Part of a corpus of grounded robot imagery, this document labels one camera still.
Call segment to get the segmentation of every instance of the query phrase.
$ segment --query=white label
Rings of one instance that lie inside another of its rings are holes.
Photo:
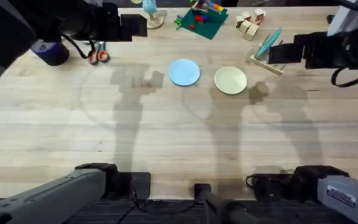
[[[327,185],[327,194],[348,206],[356,207],[356,198],[342,190],[339,190],[331,185]]]

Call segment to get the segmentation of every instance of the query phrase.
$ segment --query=scissors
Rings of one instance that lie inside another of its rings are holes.
[[[98,42],[96,50],[88,57],[88,62],[91,65],[97,65],[100,62],[106,63],[110,60],[110,55],[106,51],[106,43],[104,41]]]

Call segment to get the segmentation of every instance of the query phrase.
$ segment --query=green mat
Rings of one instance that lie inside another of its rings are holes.
[[[202,35],[203,37],[212,40],[215,34],[218,32],[219,28],[223,22],[228,17],[227,9],[223,9],[222,14],[208,10],[208,12],[201,12],[202,16],[208,16],[209,21],[204,23],[199,23],[195,21],[195,15],[191,12],[190,9],[184,18],[181,21],[181,26],[185,29],[188,29],[196,34]]]

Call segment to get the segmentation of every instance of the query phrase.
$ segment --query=toy block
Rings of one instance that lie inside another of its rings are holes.
[[[258,29],[259,29],[258,25],[251,24],[251,26],[249,26],[247,32],[242,36],[242,38],[244,38],[245,40],[248,40],[248,41],[252,41],[252,39],[256,35],[256,32],[258,31]]]
[[[236,28],[240,28],[242,22],[244,22],[244,18],[242,16],[236,16]]]
[[[248,21],[244,21],[242,22],[241,26],[240,26],[240,31],[243,33],[248,32],[249,27],[252,26],[253,24],[248,22]]]
[[[249,14],[248,11],[242,12],[242,13],[241,13],[241,16],[242,16],[245,20],[247,20],[247,21],[250,21],[250,20],[251,20],[251,14]]]
[[[261,9],[255,9],[255,23],[257,25],[259,25],[260,23],[262,23],[265,19],[265,16],[266,16],[266,12],[261,10]]]

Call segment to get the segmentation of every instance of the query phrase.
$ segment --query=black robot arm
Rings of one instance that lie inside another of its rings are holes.
[[[0,76],[38,39],[132,41],[147,36],[146,19],[121,15],[111,2],[102,7],[83,0],[0,0]]]

